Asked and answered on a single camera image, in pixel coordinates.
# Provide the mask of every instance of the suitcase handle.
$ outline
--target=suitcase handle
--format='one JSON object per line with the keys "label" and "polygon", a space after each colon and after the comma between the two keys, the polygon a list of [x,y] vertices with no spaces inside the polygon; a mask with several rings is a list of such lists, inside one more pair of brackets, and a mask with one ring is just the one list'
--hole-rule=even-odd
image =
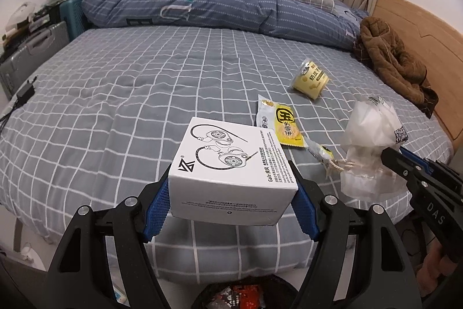
{"label": "suitcase handle", "polygon": [[52,31],[47,29],[27,42],[26,47],[29,50],[30,55],[38,54],[48,49],[53,42],[51,37]]}

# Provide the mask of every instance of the white plastic bag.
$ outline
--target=white plastic bag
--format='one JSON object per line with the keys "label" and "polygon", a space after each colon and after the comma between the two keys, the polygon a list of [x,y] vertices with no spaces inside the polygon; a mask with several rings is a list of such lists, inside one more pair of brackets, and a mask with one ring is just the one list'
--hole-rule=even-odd
{"label": "white plastic bag", "polygon": [[354,166],[341,172],[341,191],[367,202],[382,202],[405,192],[407,181],[383,166],[381,152],[399,148],[407,140],[394,107],[381,97],[356,102],[342,143]]}

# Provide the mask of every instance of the gray suitcase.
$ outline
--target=gray suitcase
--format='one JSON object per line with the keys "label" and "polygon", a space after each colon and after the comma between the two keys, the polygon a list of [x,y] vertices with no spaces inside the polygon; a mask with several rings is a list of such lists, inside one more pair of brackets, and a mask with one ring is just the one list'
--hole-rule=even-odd
{"label": "gray suitcase", "polygon": [[41,64],[69,44],[66,22],[40,30],[0,65],[0,82],[8,100]]}

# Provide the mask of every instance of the human hand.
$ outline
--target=human hand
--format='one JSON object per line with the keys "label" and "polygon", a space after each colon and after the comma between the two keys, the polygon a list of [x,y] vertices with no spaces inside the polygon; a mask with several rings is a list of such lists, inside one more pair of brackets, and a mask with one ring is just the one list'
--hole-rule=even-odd
{"label": "human hand", "polygon": [[437,288],[437,279],[440,275],[451,275],[457,267],[456,263],[453,263],[448,256],[443,254],[441,243],[438,239],[434,239],[423,262],[423,267],[416,274],[421,297],[427,296]]}

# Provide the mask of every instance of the white box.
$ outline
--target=white box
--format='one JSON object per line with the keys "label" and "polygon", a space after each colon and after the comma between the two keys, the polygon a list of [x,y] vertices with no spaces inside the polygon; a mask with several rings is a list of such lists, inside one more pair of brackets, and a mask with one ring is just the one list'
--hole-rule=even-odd
{"label": "white box", "polygon": [[198,117],[168,179],[173,216],[219,224],[274,225],[297,191],[273,130]]}

